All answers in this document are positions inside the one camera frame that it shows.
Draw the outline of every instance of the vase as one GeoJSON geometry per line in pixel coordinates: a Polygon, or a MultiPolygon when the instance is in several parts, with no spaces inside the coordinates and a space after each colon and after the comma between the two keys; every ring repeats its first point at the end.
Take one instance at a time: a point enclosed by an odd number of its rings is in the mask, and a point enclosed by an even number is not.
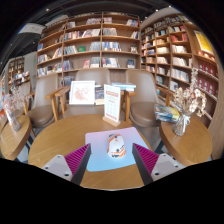
{"type": "Polygon", "coordinates": [[[178,121],[173,126],[173,132],[178,136],[183,136],[186,131],[187,125],[190,124],[190,118],[193,113],[187,113],[186,111],[182,111],[178,121]]]}
{"type": "Polygon", "coordinates": [[[16,118],[15,112],[9,112],[6,110],[6,115],[9,121],[9,125],[12,125],[12,128],[14,131],[19,131],[21,128],[21,125],[18,121],[18,119],[16,118]]]}

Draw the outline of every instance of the flower arrangement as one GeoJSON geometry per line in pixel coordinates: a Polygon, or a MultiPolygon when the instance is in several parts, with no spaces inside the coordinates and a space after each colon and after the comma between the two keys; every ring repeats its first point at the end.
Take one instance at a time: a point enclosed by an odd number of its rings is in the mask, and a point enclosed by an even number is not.
{"type": "Polygon", "coordinates": [[[189,88],[186,88],[184,91],[180,87],[174,93],[174,102],[183,108],[187,114],[192,114],[197,111],[197,115],[201,117],[204,115],[205,105],[207,99],[205,97],[205,93],[202,93],[197,88],[197,74],[198,69],[192,68],[192,76],[191,76],[191,85],[189,88]]]}
{"type": "MultiPolygon", "coordinates": [[[[14,88],[11,90],[11,94],[6,94],[5,96],[3,96],[2,99],[2,108],[4,109],[4,112],[7,114],[11,114],[12,112],[14,112],[17,109],[20,109],[21,107],[23,107],[25,100],[28,101],[29,98],[31,98],[32,96],[24,96],[21,93],[21,87],[19,86],[18,89],[14,88]]],[[[5,113],[2,112],[0,119],[5,115],[5,113]]]]}
{"type": "Polygon", "coordinates": [[[198,69],[192,68],[191,85],[184,91],[180,87],[174,93],[174,102],[183,109],[177,123],[173,126],[176,135],[182,136],[185,133],[186,126],[190,124],[190,116],[197,111],[197,115],[204,115],[207,99],[205,94],[197,88],[198,69]]]}

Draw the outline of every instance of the bookshelf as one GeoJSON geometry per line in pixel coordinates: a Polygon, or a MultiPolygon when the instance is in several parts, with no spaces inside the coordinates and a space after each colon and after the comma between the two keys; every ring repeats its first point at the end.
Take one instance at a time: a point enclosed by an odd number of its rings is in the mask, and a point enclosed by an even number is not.
{"type": "Polygon", "coordinates": [[[88,15],[70,17],[61,23],[44,29],[41,34],[42,39],[40,39],[37,49],[38,60],[39,58],[44,57],[44,61],[37,61],[37,78],[41,78],[43,75],[45,76],[57,73],[58,78],[63,80],[64,85],[65,76],[75,76],[77,71],[80,69],[88,69],[83,68],[84,60],[90,60],[91,63],[91,59],[96,57],[99,58],[98,67],[105,67],[103,58],[116,58],[118,60],[119,67],[108,67],[108,69],[110,69],[111,81],[125,81],[125,70],[132,69],[127,66],[128,59],[134,60],[134,69],[141,68],[142,49],[141,30],[139,24],[139,17],[135,15],[113,12],[96,12],[88,15]],[[137,21],[137,25],[136,22],[132,25],[127,25],[128,20],[137,21]],[[116,29],[116,35],[113,35],[113,28],[116,29]],[[90,29],[97,29],[99,31],[99,35],[87,37],[83,35],[85,31],[90,29]],[[69,35],[72,34],[69,33],[71,32],[73,35],[80,35],[80,37],[74,39],[70,38],[69,35]],[[117,48],[114,47],[114,43],[116,42],[119,44],[121,51],[117,51],[117,48]],[[90,49],[92,45],[94,48],[97,48],[96,46],[98,46],[98,48],[92,50],[90,49]],[[73,46],[75,46],[77,52],[69,52],[68,54],[65,54],[64,49],[74,48],[73,46]],[[79,52],[79,48],[83,46],[85,47],[85,51],[79,52]],[[136,47],[137,53],[131,52],[132,46],[136,47]],[[58,50],[60,53],[56,54],[58,57],[53,58],[57,49],[60,49],[58,50]],[[72,67],[68,70],[64,69],[64,61],[70,61],[72,67]]]}
{"type": "MultiPolygon", "coordinates": [[[[201,118],[198,116],[196,117],[197,119],[201,120],[207,128],[209,128],[218,100],[218,91],[216,92],[219,85],[218,68],[215,61],[215,54],[202,51],[202,54],[199,55],[200,52],[198,51],[200,51],[201,48],[194,30],[202,32],[187,18],[184,19],[183,14],[181,13],[167,14],[165,16],[161,16],[159,19],[157,17],[157,20],[147,24],[144,29],[141,30],[141,33],[144,33],[141,40],[141,51],[142,54],[143,52],[147,52],[152,48],[147,48],[147,43],[154,42],[155,46],[153,47],[155,47],[155,54],[147,55],[147,53],[145,53],[145,63],[141,63],[141,69],[148,70],[153,74],[157,86],[168,89],[171,93],[174,93],[174,90],[171,89],[171,83],[177,83],[178,88],[182,87],[185,89],[189,87],[191,82],[191,67],[193,66],[195,68],[199,68],[198,78],[202,79],[204,83],[208,83],[209,87],[211,85],[215,90],[213,93],[211,93],[209,90],[199,87],[199,89],[206,94],[207,103],[205,108],[205,115],[201,118]],[[167,52],[158,53],[158,48],[161,47],[166,47],[167,52]],[[147,58],[149,57],[154,57],[155,63],[147,63],[147,58]],[[158,57],[164,57],[166,64],[158,63],[158,57]],[[177,61],[174,60],[177,59],[174,58],[182,58],[184,61],[186,61],[186,64],[176,63],[177,61]],[[209,71],[203,71],[203,69],[200,69],[201,67],[199,66],[201,66],[201,64],[204,64],[204,67],[207,66],[209,68],[208,70],[215,74],[211,74],[209,71]],[[153,66],[155,71],[148,69],[147,65],[153,66]],[[174,74],[176,74],[175,71],[177,72],[177,70],[188,74],[189,80],[186,79],[187,77],[185,75],[181,78],[174,76],[174,74]]],[[[166,94],[162,91],[158,91],[158,96],[161,100],[164,101],[166,94]]],[[[171,99],[171,106],[176,107],[172,101],[173,98],[171,99]]]]}
{"type": "Polygon", "coordinates": [[[16,79],[16,75],[24,72],[24,58],[14,59],[9,62],[8,65],[8,85],[11,88],[13,80],[15,80],[15,86],[21,84],[20,79],[16,79]]]}

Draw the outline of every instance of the round wooden table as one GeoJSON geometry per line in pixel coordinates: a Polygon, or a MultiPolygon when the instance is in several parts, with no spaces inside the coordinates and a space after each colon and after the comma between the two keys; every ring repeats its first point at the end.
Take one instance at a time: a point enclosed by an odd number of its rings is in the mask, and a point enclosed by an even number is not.
{"type": "MultiPolygon", "coordinates": [[[[42,168],[55,155],[67,155],[85,145],[85,134],[132,127],[121,123],[114,127],[103,121],[102,115],[85,114],[59,120],[45,128],[34,140],[28,163],[42,168]]],[[[151,150],[145,137],[139,133],[151,150]]],[[[89,172],[85,170],[82,187],[93,189],[130,189],[144,186],[136,164],[119,169],[89,172]]]]}
{"type": "Polygon", "coordinates": [[[29,117],[21,115],[18,118],[21,129],[16,132],[13,130],[12,125],[9,123],[4,127],[1,138],[0,146],[5,159],[15,160],[19,153],[22,151],[31,132],[31,122],[29,117]]]}
{"type": "Polygon", "coordinates": [[[183,136],[173,132],[173,123],[161,122],[160,136],[170,154],[185,166],[206,162],[212,153],[212,138],[205,125],[194,116],[183,136]]]}

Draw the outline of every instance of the beige armchair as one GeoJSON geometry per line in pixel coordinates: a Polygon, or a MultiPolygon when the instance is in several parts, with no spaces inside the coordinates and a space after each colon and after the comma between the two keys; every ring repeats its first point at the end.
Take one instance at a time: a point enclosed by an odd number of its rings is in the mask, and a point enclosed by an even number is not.
{"type": "MultiPolygon", "coordinates": [[[[160,121],[155,119],[154,105],[160,103],[153,75],[147,71],[129,69],[125,78],[126,82],[136,85],[134,93],[125,91],[126,122],[133,122],[139,127],[158,127],[160,121]]],[[[169,106],[170,93],[166,93],[166,105],[169,106]]]]}
{"type": "Polygon", "coordinates": [[[61,89],[58,88],[57,74],[37,79],[35,92],[28,94],[34,96],[32,108],[28,111],[27,104],[24,106],[25,114],[30,118],[33,128],[47,127],[54,122],[53,110],[58,106],[54,94],[61,89]]]}
{"type": "MultiPolygon", "coordinates": [[[[79,70],[75,76],[75,81],[95,80],[96,85],[110,85],[110,72],[107,68],[90,68],[79,70]]],[[[80,115],[80,114],[104,114],[104,105],[69,105],[66,104],[66,93],[70,90],[70,86],[55,93],[55,97],[60,99],[63,118],[80,115]]]]}

